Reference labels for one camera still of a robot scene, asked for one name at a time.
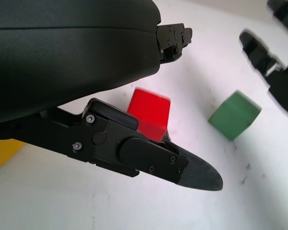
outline yellow cube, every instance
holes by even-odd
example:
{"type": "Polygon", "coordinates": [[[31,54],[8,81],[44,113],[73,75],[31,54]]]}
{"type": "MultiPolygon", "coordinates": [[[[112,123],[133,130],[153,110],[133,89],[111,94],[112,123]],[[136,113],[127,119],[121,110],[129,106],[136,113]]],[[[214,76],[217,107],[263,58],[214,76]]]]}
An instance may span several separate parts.
{"type": "Polygon", "coordinates": [[[25,143],[14,139],[0,140],[0,167],[4,165],[25,143]]]}

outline black plastic housing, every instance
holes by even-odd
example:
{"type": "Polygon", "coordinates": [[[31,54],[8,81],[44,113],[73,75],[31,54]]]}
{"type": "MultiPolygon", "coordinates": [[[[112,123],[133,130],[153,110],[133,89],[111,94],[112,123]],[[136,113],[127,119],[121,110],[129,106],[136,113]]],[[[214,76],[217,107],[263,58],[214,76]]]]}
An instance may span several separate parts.
{"type": "Polygon", "coordinates": [[[0,122],[155,74],[151,0],[1,0],[0,122]]]}

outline red block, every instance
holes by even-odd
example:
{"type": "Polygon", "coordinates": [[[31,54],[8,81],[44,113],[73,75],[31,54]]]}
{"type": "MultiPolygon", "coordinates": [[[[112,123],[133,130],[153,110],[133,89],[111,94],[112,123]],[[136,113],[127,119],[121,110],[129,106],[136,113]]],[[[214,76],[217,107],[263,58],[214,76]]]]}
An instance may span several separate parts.
{"type": "Polygon", "coordinates": [[[136,89],[128,113],[139,120],[138,130],[149,139],[160,141],[168,129],[170,99],[136,89]]]}

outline green block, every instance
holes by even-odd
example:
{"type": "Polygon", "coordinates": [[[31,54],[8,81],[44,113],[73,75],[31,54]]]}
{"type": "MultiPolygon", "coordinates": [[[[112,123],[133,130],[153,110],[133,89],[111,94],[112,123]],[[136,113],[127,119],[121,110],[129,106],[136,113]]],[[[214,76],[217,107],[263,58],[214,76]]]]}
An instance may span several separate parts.
{"type": "Polygon", "coordinates": [[[234,140],[254,122],[261,110],[251,99],[236,91],[215,111],[209,123],[229,140],[234,140]]]}

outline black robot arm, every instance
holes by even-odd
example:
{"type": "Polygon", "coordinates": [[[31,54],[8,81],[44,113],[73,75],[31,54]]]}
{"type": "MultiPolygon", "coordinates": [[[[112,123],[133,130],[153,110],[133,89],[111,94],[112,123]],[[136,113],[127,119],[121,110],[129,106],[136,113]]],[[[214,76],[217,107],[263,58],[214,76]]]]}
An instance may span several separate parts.
{"type": "MultiPolygon", "coordinates": [[[[269,0],[268,7],[288,29],[288,1],[269,0]]],[[[270,85],[271,94],[288,111],[288,68],[286,69],[277,57],[270,54],[265,44],[250,31],[244,31],[240,35],[240,41],[253,67],[270,85]]]]}
{"type": "Polygon", "coordinates": [[[130,177],[139,171],[189,188],[221,190],[220,174],[138,121],[92,99],[57,106],[155,74],[191,43],[183,24],[158,25],[151,0],[0,1],[0,139],[16,139],[130,177]]]}

